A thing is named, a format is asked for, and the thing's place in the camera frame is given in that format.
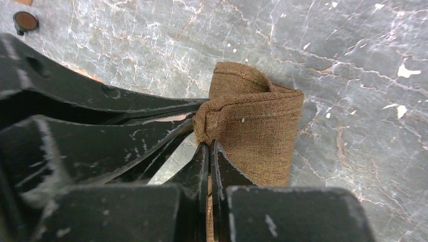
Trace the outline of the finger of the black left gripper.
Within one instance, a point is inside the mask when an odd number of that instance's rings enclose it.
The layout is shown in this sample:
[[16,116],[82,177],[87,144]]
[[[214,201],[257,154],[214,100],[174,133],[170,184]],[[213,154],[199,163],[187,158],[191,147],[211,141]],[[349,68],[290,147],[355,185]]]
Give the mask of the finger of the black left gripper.
[[195,112],[203,98],[167,98],[110,86],[1,34],[1,128],[33,115],[89,125],[122,125]]
[[89,125],[33,115],[1,128],[1,233],[34,234],[48,203],[71,187],[142,184],[192,133],[192,119]]

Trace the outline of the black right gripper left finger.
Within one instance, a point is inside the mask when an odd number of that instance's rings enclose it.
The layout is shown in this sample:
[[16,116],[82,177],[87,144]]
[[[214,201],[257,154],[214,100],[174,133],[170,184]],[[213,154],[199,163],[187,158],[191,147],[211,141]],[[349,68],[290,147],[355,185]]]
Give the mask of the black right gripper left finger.
[[209,147],[163,185],[74,186],[45,208],[34,241],[205,241]]

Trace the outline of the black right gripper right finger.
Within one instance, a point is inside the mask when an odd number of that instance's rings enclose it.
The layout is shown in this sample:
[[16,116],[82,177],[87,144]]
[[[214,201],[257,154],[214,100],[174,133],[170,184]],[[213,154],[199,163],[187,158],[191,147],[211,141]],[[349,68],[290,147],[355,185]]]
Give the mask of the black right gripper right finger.
[[217,241],[374,241],[359,200],[336,187],[263,187],[210,146]]

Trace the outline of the brown cloth napkin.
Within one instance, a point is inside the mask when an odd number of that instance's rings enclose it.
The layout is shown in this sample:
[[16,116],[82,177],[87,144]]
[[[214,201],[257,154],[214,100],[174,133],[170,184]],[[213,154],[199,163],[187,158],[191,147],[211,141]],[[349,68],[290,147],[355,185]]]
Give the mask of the brown cloth napkin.
[[196,140],[219,141],[257,185],[286,186],[303,102],[302,91],[272,83],[251,66],[219,62],[209,101],[193,118]]

